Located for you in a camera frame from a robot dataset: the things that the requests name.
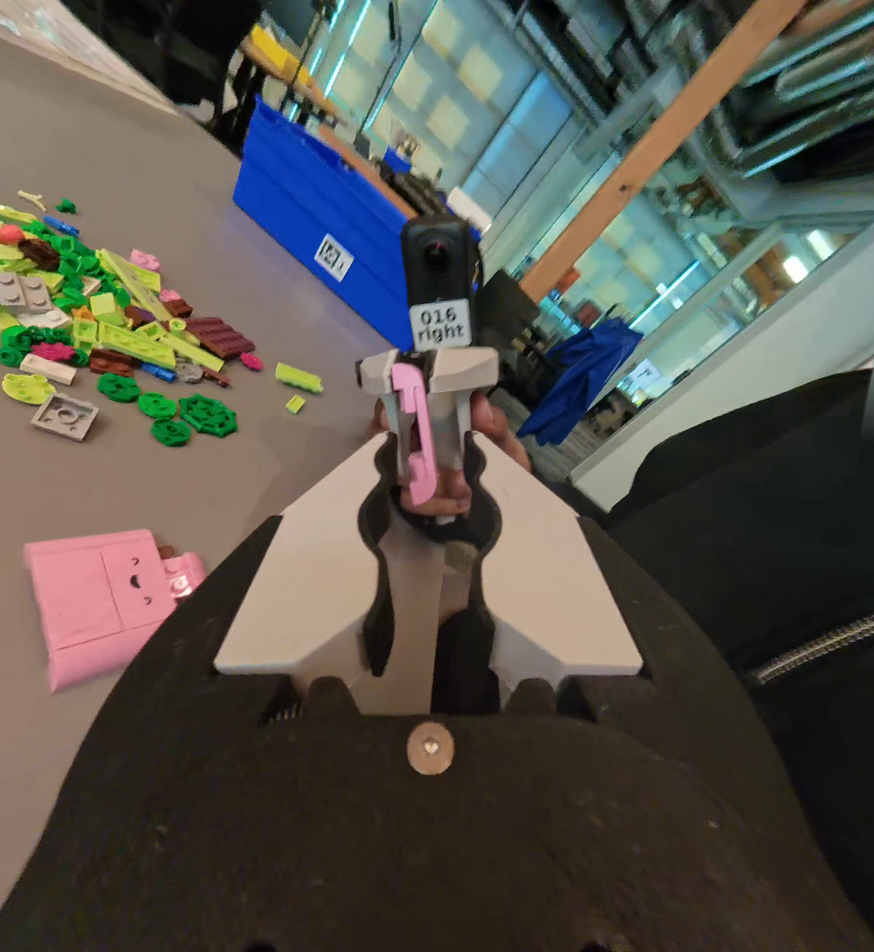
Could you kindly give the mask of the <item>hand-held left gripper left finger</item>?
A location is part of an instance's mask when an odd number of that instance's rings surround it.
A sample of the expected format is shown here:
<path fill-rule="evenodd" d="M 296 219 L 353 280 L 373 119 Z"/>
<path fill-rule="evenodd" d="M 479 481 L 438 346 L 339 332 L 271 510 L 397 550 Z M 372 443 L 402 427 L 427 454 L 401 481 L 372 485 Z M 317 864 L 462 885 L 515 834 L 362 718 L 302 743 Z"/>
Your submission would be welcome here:
<path fill-rule="evenodd" d="M 218 673 L 285 675 L 300 697 L 332 676 L 362 713 L 430 712 L 441 546 L 390 500 L 394 444 L 372 438 L 282 512 Z"/>

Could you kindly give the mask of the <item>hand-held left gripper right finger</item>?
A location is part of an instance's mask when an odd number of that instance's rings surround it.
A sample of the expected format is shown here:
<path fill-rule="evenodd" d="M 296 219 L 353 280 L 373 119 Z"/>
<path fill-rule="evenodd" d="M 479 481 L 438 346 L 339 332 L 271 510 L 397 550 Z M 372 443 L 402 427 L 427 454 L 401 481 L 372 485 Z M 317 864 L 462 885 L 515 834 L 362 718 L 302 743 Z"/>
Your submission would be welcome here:
<path fill-rule="evenodd" d="M 527 680 L 559 692 L 572 678 L 639 675 L 643 656 L 575 510 L 478 433 L 467 477 L 472 580 L 501 700 Z"/>

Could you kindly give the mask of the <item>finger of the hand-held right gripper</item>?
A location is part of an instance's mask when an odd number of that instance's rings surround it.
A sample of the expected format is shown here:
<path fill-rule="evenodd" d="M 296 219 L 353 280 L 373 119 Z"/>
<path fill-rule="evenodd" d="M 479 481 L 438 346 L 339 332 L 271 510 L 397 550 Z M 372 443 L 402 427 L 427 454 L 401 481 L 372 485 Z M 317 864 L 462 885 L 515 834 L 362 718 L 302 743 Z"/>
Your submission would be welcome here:
<path fill-rule="evenodd" d="M 471 399 L 495 386 L 500 356 L 493 348 L 469 347 L 436 351 L 430 373 L 430 417 L 435 433 L 466 433 L 471 429 Z"/>
<path fill-rule="evenodd" d="M 395 434 L 396 475 L 408 478 L 409 414 L 403 411 L 401 397 L 392 381 L 392 368 L 399 356 L 399 353 L 380 353 L 366 358 L 358 364 L 357 375 L 361 390 L 375 400 L 369 435 Z"/>

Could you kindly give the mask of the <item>pink thin brick panel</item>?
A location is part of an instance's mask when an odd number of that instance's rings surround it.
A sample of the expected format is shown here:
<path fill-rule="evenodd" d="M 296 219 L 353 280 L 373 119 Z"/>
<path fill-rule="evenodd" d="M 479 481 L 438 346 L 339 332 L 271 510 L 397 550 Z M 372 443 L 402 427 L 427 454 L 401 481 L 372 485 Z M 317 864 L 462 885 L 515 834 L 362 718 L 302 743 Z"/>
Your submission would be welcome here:
<path fill-rule="evenodd" d="M 397 362 L 391 368 L 392 391 L 397 397 L 398 473 L 405 482 L 411 505 L 423 506 L 436 493 L 438 464 L 427 386 L 421 369 Z"/>

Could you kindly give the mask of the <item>pink brick block with face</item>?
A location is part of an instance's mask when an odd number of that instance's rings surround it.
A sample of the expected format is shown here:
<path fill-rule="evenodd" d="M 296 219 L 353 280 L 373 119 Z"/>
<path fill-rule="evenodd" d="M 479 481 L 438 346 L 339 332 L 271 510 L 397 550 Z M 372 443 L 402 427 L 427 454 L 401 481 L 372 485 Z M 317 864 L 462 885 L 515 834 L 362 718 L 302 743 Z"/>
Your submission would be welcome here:
<path fill-rule="evenodd" d="M 24 546 L 56 693 L 126 667 L 205 581 L 194 552 L 164 555 L 149 530 Z"/>

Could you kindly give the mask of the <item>person's right hand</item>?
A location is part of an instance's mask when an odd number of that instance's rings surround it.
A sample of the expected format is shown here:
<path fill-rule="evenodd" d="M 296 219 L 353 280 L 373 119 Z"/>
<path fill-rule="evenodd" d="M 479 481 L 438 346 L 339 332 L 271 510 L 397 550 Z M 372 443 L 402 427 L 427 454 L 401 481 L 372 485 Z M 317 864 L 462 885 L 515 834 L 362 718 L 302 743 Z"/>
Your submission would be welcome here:
<path fill-rule="evenodd" d="M 532 473 L 526 448 L 510 431 L 504 413 L 495 408 L 490 399 L 480 391 L 474 391 L 470 396 L 470 423 L 473 432 L 484 435 L 523 470 Z M 470 500 L 471 489 L 463 465 L 443 470 L 439 488 L 430 500 L 436 519 L 447 522 L 458 516 L 466 516 L 470 509 Z"/>

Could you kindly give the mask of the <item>blue cloth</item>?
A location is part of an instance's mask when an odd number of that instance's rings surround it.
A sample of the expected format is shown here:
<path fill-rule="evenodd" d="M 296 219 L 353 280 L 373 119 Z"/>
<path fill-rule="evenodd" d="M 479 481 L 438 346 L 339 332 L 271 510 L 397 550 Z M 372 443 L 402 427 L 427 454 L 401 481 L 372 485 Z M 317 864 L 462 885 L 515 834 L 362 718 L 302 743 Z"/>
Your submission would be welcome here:
<path fill-rule="evenodd" d="M 533 437 L 539 446 L 562 444 L 643 337 L 623 319 L 608 318 L 556 345 L 550 355 L 560 375 L 516 436 Z"/>

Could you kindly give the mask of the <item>blue plastic bin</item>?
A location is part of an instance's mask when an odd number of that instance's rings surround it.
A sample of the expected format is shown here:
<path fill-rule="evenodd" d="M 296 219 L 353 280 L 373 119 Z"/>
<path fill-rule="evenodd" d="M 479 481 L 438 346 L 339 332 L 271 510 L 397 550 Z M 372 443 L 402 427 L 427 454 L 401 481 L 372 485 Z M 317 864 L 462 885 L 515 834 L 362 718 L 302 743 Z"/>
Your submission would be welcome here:
<path fill-rule="evenodd" d="M 233 201 L 383 339 L 411 350 L 400 240 L 407 217 L 259 96 Z"/>

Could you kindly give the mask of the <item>dark brown studded plate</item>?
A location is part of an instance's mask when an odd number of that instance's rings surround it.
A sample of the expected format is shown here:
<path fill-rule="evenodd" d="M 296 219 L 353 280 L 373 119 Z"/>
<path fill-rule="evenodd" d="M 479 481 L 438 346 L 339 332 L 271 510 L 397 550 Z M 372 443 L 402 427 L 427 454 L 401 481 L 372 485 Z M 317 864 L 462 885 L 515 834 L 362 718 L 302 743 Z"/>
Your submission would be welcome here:
<path fill-rule="evenodd" d="M 240 331 L 219 317 L 190 317 L 186 319 L 188 333 L 195 336 L 200 346 L 223 361 L 237 359 L 255 351 L 255 344 Z"/>

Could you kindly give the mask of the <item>person's black jacket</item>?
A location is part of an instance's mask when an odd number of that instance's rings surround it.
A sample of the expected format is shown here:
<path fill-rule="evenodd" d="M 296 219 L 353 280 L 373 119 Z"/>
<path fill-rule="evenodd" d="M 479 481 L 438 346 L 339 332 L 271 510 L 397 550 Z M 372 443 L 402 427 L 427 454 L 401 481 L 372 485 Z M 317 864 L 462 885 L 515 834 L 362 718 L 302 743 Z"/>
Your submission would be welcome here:
<path fill-rule="evenodd" d="M 748 690 L 874 930 L 874 503 L 857 473 L 871 378 L 829 376 L 670 437 L 606 526 Z"/>

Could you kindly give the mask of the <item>grey square plate brick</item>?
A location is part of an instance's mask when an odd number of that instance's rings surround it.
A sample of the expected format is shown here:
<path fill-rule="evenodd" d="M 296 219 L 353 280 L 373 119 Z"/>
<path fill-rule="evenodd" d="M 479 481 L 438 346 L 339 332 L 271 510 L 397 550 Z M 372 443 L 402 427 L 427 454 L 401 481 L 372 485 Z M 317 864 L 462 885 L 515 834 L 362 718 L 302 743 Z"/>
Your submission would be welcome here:
<path fill-rule="evenodd" d="M 54 392 L 38 408 L 30 424 L 40 432 L 83 443 L 99 416 L 90 402 Z"/>

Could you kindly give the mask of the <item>pile of mixed toy bricks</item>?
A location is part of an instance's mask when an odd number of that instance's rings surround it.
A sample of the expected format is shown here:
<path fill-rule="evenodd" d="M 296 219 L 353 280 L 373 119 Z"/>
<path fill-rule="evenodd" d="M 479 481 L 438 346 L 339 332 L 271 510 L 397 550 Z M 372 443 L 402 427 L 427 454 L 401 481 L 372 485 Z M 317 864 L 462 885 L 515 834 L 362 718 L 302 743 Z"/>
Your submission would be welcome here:
<path fill-rule="evenodd" d="M 141 371 L 168 383 L 231 386 L 227 369 L 243 366 L 239 358 L 223 361 L 188 333 L 186 319 L 207 316 L 164 285 L 154 256 L 93 248 L 81 234 L 47 228 L 44 215 L 0 204 L 2 365 L 20 370 L 35 353 L 98 376 Z"/>

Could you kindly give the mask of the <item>white small tile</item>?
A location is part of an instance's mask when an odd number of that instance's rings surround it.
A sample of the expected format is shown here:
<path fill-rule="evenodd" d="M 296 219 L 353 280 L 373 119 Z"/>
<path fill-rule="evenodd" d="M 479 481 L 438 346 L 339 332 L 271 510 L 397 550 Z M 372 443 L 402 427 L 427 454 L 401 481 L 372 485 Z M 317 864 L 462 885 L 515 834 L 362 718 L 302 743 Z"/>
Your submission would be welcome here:
<path fill-rule="evenodd" d="M 44 376 L 48 381 L 72 386 L 77 368 L 67 363 L 52 361 L 35 353 L 28 353 L 19 364 L 19 369 L 25 373 Z"/>

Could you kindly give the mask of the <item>lime round plate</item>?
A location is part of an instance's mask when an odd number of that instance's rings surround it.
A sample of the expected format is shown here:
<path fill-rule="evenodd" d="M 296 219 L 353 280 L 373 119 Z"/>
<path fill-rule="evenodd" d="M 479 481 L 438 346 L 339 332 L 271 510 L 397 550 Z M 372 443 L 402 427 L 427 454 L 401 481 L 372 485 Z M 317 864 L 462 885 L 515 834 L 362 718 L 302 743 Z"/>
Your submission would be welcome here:
<path fill-rule="evenodd" d="M 41 374 L 5 374 L 2 377 L 1 388 L 7 397 L 31 407 L 41 407 L 57 392 L 55 385 Z"/>

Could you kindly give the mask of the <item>wooden post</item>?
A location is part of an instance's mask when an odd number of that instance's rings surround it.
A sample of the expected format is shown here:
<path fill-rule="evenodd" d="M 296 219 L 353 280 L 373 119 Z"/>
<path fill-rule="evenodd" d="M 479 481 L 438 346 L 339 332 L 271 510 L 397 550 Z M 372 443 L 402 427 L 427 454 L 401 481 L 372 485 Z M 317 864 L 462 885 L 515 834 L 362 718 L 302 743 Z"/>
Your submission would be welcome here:
<path fill-rule="evenodd" d="M 520 288 L 541 303 L 581 255 L 737 85 L 765 49 L 805 6 L 804 1 L 757 1 L 720 42 L 586 205 L 535 262 Z"/>

